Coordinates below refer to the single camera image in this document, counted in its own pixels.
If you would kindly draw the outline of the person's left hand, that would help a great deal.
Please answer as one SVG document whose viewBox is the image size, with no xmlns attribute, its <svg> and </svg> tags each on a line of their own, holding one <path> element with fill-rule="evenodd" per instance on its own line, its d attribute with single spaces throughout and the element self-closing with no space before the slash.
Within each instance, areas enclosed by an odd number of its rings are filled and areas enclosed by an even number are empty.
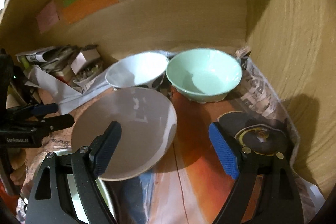
<svg viewBox="0 0 336 224">
<path fill-rule="evenodd" d="M 13 171 L 10 174 L 11 181 L 16 186 L 22 186 L 26 178 L 26 151 L 21 149 L 18 153 L 10 156 Z"/>
</svg>

